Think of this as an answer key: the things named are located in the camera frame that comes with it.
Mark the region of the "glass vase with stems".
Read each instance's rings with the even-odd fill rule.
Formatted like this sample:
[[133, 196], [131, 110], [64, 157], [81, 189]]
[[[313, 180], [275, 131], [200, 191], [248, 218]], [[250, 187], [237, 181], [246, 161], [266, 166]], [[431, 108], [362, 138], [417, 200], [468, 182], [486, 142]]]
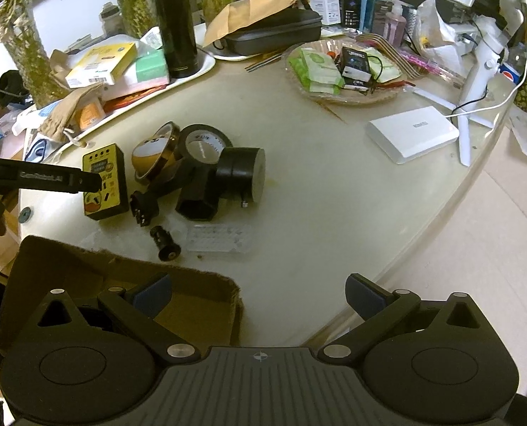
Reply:
[[1, 1], [0, 43], [15, 63], [38, 109], [63, 99], [70, 92], [51, 68], [34, 21], [31, 0]]

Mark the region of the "small black knob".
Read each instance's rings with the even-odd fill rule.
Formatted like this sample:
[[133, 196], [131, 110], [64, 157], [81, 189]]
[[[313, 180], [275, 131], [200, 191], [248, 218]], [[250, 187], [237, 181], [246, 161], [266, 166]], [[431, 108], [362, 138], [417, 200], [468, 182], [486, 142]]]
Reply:
[[158, 247], [158, 259], [162, 262], [171, 262], [182, 253], [182, 248], [175, 243], [171, 234], [162, 226], [158, 225], [151, 229], [150, 236]]

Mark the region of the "black zip case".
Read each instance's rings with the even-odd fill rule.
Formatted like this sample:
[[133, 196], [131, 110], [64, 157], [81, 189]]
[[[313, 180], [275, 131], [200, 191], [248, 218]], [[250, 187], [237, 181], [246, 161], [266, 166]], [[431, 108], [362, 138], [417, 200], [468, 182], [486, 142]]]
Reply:
[[320, 39], [322, 17], [313, 10], [287, 8], [222, 39], [232, 54], [251, 56]]

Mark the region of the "small black round cap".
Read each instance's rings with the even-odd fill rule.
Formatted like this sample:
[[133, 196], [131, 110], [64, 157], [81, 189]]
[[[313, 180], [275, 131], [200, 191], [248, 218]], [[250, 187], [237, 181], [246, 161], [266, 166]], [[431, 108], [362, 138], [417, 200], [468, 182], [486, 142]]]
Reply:
[[24, 207], [18, 214], [18, 222], [20, 224], [27, 223], [33, 216], [34, 210], [31, 207]]

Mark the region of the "green tissue pack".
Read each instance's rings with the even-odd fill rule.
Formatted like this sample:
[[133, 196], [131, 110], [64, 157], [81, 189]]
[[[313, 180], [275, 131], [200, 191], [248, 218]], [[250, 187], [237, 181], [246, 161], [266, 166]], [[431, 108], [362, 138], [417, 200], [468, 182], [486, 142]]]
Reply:
[[170, 75], [161, 50], [137, 58], [124, 72], [118, 84], [126, 93], [144, 91], [170, 84]]

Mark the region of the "white serving tray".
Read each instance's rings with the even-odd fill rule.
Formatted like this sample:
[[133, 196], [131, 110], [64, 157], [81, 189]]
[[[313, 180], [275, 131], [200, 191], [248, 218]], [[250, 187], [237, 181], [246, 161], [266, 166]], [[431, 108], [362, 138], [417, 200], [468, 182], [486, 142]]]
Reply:
[[71, 67], [94, 62], [122, 69], [113, 85], [105, 81], [102, 69], [94, 84], [76, 88], [42, 109], [31, 106], [22, 111], [11, 131], [16, 137], [24, 135], [23, 158], [41, 162], [63, 145], [80, 144], [93, 130], [116, 116], [162, 91], [170, 91], [208, 73], [215, 66], [212, 54], [200, 50], [200, 69], [191, 76], [174, 79], [169, 76], [162, 51], [151, 45], [159, 41], [159, 29], [155, 27], [144, 39], [115, 35], [67, 57], [66, 65]]

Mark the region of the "black thermos bottle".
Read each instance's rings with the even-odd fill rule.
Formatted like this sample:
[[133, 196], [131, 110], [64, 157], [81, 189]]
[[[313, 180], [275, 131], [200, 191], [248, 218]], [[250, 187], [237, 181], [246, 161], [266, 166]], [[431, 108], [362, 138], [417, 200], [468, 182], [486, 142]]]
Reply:
[[154, 0], [169, 75], [181, 79], [199, 69], [190, 0]]

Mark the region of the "yellow white medicine box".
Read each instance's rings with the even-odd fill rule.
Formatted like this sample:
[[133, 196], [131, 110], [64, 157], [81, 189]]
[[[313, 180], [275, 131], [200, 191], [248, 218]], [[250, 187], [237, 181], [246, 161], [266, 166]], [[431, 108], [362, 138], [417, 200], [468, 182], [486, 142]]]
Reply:
[[84, 88], [95, 83], [113, 86], [137, 56], [134, 42], [92, 47], [66, 75], [69, 88]]

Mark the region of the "yellow adapter box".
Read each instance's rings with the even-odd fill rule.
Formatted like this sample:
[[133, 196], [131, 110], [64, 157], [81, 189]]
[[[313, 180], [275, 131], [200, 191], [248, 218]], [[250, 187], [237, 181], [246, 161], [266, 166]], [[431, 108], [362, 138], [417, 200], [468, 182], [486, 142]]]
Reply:
[[115, 143], [85, 154], [82, 170], [101, 177], [99, 190], [83, 194], [83, 210], [87, 217], [101, 220], [128, 211], [124, 154]]

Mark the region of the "clear plastic case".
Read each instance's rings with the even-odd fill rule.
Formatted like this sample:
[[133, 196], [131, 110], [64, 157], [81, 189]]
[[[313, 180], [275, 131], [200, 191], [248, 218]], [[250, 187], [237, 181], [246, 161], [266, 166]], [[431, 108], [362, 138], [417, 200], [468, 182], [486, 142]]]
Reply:
[[195, 224], [188, 229], [185, 246], [199, 253], [246, 253], [252, 248], [253, 230], [243, 224]]

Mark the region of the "amber tape roll with dog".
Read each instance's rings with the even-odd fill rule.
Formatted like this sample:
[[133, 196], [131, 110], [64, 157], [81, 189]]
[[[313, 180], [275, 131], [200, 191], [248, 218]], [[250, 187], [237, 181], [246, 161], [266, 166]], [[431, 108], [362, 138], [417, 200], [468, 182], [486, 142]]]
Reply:
[[175, 164], [180, 132], [180, 127], [169, 121], [135, 146], [131, 153], [131, 164], [137, 183], [148, 185], [158, 178], [165, 167]]

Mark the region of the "black tape roll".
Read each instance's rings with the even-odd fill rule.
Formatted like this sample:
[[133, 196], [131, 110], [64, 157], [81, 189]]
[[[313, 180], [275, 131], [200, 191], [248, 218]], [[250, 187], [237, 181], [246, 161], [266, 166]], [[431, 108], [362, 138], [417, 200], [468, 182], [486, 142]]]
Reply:
[[184, 160], [194, 167], [214, 168], [229, 147], [232, 141], [220, 130], [207, 124], [192, 124], [180, 131], [175, 160]]

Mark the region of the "brown cardboard box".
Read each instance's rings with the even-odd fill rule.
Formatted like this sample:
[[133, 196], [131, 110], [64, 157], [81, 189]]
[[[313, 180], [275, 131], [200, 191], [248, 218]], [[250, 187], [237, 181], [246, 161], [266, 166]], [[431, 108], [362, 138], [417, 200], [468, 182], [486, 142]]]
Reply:
[[234, 280], [28, 236], [21, 243], [1, 302], [0, 353], [8, 352], [51, 289], [65, 289], [74, 299], [88, 299], [110, 286], [131, 289], [158, 273], [170, 277], [172, 298], [155, 322], [196, 345], [203, 354], [212, 346], [239, 345], [243, 303]]

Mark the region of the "brown paper envelope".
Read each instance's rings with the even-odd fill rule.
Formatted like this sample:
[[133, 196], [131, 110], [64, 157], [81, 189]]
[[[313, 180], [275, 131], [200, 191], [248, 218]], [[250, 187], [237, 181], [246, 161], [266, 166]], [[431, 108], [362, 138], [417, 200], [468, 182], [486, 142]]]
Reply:
[[203, 47], [233, 32], [273, 16], [292, 6], [296, 0], [239, 0], [227, 5], [205, 30]]

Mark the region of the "white power bank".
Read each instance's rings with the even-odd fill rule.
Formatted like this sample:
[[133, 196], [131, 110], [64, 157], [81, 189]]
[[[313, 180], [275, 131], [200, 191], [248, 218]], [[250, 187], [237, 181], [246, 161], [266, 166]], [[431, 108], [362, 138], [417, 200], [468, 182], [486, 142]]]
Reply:
[[405, 164], [442, 148], [460, 132], [433, 106], [370, 120], [365, 133], [396, 164]]

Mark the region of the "glass plate with snacks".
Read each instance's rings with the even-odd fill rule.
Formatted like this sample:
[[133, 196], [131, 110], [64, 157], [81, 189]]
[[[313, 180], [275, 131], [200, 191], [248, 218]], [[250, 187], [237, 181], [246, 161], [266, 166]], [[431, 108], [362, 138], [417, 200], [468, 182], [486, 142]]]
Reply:
[[422, 76], [378, 35], [322, 39], [284, 54], [289, 84], [318, 102], [364, 106], [392, 99]]

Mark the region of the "tan drawstring pouch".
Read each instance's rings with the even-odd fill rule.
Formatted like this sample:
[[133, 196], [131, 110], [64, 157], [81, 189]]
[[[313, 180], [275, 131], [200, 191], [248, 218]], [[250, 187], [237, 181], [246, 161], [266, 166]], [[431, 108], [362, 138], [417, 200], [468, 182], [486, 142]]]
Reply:
[[49, 116], [38, 127], [38, 132], [52, 141], [66, 141], [64, 129], [72, 121], [79, 103], [82, 100], [97, 97], [102, 88], [103, 83], [94, 83], [87, 87], [73, 89], [56, 104]]

